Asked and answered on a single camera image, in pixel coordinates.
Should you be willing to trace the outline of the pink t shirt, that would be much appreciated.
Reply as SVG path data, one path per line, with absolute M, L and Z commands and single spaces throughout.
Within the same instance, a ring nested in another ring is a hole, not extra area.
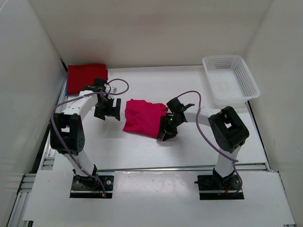
M 167 113 L 166 105 L 131 99 L 126 102 L 123 131 L 156 139 L 160 119 Z

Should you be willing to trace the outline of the dark red t shirt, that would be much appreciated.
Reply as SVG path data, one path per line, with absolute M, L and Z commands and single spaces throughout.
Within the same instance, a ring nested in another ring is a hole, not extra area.
M 77 95 L 84 86 L 90 86 L 94 79 L 108 80 L 108 71 L 105 64 L 92 63 L 68 66 L 68 95 Z

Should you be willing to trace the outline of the blue t shirt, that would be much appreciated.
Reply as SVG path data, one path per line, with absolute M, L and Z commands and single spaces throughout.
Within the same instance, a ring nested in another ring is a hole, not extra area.
M 67 92 L 67 85 L 68 85 L 68 73 L 66 73 L 66 84 L 65 84 L 65 96 L 68 96 L 68 92 Z

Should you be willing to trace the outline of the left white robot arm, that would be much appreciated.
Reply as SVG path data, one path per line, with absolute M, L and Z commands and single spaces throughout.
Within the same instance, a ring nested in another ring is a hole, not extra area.
M 105 120 L 114 117 L 120 120 L 121 99 L 115 98 L 116 88 L 109 82 L 97 78 L 94 83 L 85 86 L 79 96 L 63 102 L 66 108 L 51 117 L 51 148 L 66 157 L 73 166 L 78 182 L 89 190 L 104 184 L 98 176 L 98 170 L 84 151 L 85 135 L 83 119 L 91 109 L 94 117 Z

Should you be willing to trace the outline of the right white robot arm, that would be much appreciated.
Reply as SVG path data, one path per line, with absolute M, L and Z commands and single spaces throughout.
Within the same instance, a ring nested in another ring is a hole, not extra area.
M 194 104 L 184 105 L 175 97 L 167 102 L 169 112 L 160 118 L 157 139 L 166 141 L 177 136 L 177 127 L 194 122 L 202 138 L 218 152 L 218 159 L 210 180 L 205 184 L 209 190 L 223 190 L 234 186 L 240 191 L 242 179 L 235 163 L 237 155 L 250 133 L 236 111 L 227 106 L 210 115 L 199 106 L 196 113 L 187 112 Z

